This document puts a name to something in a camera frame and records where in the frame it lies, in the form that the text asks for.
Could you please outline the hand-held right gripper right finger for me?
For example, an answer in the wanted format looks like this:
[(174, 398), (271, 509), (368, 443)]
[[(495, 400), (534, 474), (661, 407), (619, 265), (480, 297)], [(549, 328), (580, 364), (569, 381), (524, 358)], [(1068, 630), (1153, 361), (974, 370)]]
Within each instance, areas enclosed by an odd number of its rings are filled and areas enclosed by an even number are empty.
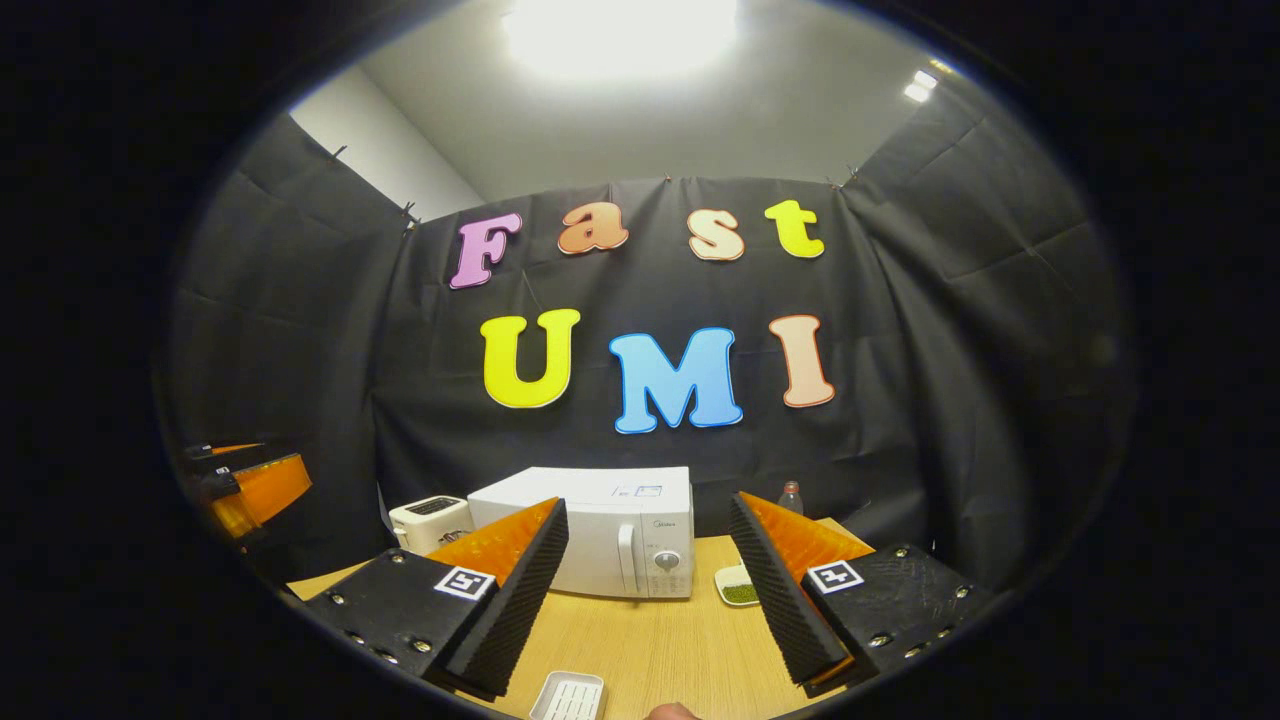
[(790, 680), (810, 694), (922, 664), (996, 598), (914, 544), (874, 550), (746, 492), (730, 536)]

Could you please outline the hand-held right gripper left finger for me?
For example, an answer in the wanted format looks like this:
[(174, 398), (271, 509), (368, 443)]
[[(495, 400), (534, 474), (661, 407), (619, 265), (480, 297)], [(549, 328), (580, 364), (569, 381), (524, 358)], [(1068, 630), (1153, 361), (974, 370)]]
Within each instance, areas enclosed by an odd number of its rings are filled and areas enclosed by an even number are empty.
[(506, 694), (570, 541), (550, 497), (428, 555), (393, 548), (306, 600), (385, 666), (484, 700)]

